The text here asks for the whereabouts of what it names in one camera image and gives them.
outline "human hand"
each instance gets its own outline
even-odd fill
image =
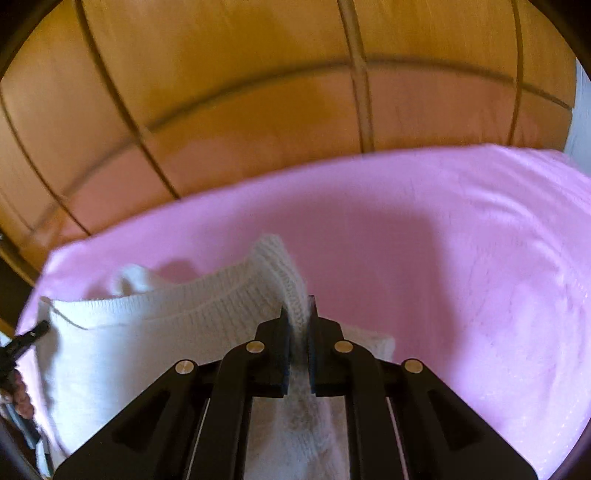
[[[15,370],[12,380],[14,393],[11,395],[6,390],[0,389],[0,404],[14,403],[17,413],[22,418],[31,420],[35,414],[35,408],[31,405],[31,397],[27,394],[27,386],[22,381],[22,375]]]

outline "white garment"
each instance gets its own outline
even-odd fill
[[[149,291],[154,286],[159,289]],[[307,292],[278,237],[261,239],[243,263],[183,285],[128,267],[115,290],[144,293],[52,301],[53,328],[37,346],[48,411],[65,454],[178,360],[222,358],[254,338],[258,324],[276,318],[283,304],[293,331],[289,390],[282,399],[255,399],[245,478],[348,478],[344,401],[310,393]],[[343,333],[377,358],[391,359],[391,337],[346,326]]]

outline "white sweater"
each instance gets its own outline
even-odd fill
[[[147,290],[133,283],[126,278],[121,291]],[[276,236],[257,242],[243,263],[191,283],[47,304],[53,328],[39,341],[37,358],[63,453],[79,448],[178,360],[205,364],[253,339],[282,304],[293,331],[289,390],[282,399],[255,399],[245,478],[348,478],[344,401],[310,393],[307,292]],[[343,333],[391,359],[391,337],[346,326]]]

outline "pink tablecloth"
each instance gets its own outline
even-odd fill
[[[20,330],[40,296],[104,297],[129,263],[191,280],[277,233],[323,316],[391,333],[396,361],[423,359],[546,479],[591,414],[591,180],[565,159],[400,151],[183,199],[54,252]]]

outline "round rivet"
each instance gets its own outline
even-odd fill
[[[404,368],[407,370],[407,372],[411,372],[412,374],[419,374],[423,371],[423,364],[420,361],[415,360],[413,358],[411,360],[406,360],[404,362]]]
[[[249,353],[261,353],[265,349],[265,344],[263,342],[259,342],[258,340],[253,340],[252,342],[248,342],[246,344],[246,350]]]
[[[191,373],[193,368],[195,368],[195,366],[191,360],[181,360],[174,366],[174,369],[177,371],[177,373],[181,375]]]
[[[335,350],[338,353],[351,353],[353,351],[353,344],[347,340],[339,340],[335,343]]]

